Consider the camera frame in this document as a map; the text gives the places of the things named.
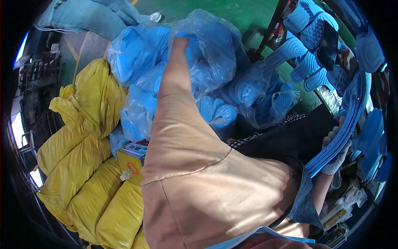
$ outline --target beige sleeve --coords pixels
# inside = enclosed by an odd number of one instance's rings
[[[143,184],[196,172],[221,161],[230,151],[201,117],[192,94],[176,91],[158,102]]]

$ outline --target yellow sack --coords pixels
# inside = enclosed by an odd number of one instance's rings
[[[73,197],[67,207],[67,213],[79,237],[90,244],[97,244],[97,223],[120,188],[120,167],[114,157],[98,167],[94,175]]]
[[[83,124],[83,116],[73,106],[73,94],[73,85],[68,85],[65,88],[62,86],[59,90],[59,97],[53,98],[49,106],[50,110],[61,115],[66,127],[71,131]]]
[[[105,249],[131,249],[143,216],[140,187],[123,182],[98,221],[97,241]]]
[[[140,227],[137,235],[134,238],[133,246],[131,247],[131,249],[149,249],[149,245],[146,242],[142,226]]]
[[[66,126],[59,129],[37,152],[37,165],[41,171],[48,176],[85,137],[86,134],[80,127],[74,131],[70,131]]]
[[[68,93],[72,85],[67,86]],[[120,119],[128,88],[121,87],[104,59],[90,62],[76,77],[73,95],[54,98],[50,109],[59,112],[69,129],[78,125],[98,138],[108,136]]]
[[[58,163],[37,193],[50,213],[69,230],[76,231],[66,207],[97,168],[110,157],[109,139],[97,140],[90,135]]]

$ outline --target gloved hand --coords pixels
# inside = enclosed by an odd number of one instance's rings
[[[333,127],[333,130],[328,133],[328,136],[324,138],[322,142],[322,149],[324,149],[331,141],[332,139],[336,136],[336,134],[339,132],[341,126],[343,125],[343,122],[345,120],[345,117],[341,117],[339,120],[339,126]],[[337,170],[340,168],[340,166],[343,164],[345,160],[345,156],[347,155],[348,149],[351,146],[351,139],[347,141],[345,146],[341,149],[341,151],[330,161],[328,162],[322,169],[321,173],[326,174],[326,175],[333,175],[337,172]]]

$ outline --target light blue jeans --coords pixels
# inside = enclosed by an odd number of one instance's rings
[[[37,26],[91,31],[110,41],[127,26],[149,20],[149,16],[140,15],[127,0],[67,0],[56,9],[53,6],[50,4]]]

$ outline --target white sneaker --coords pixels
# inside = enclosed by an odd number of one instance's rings
[[[149,16],[149,20],[154,22],[159,22],[162,18],[162,14],[160,12],[155,12]]]

